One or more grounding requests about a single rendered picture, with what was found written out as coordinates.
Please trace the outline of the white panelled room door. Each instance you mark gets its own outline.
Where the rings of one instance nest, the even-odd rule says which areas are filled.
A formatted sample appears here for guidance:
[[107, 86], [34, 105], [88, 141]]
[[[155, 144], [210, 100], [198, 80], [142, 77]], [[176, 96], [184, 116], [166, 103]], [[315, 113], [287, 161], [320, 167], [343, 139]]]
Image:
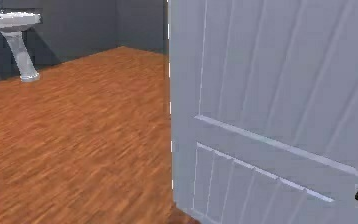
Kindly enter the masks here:
[[176, 206], [358, 224], [358, 0], [167, 1]]

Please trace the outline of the white pedestal sink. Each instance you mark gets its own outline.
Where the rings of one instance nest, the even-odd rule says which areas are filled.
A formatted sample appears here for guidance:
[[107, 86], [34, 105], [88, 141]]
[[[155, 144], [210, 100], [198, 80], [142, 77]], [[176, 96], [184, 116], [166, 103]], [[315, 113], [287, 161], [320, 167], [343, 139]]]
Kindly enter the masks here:
[[41, 22], [41, 14], [25, 11], [9, 11], [0, 5], [0, 33], [8, 43], [22, 82], [40, 79], [23, 40], [23, 32]]

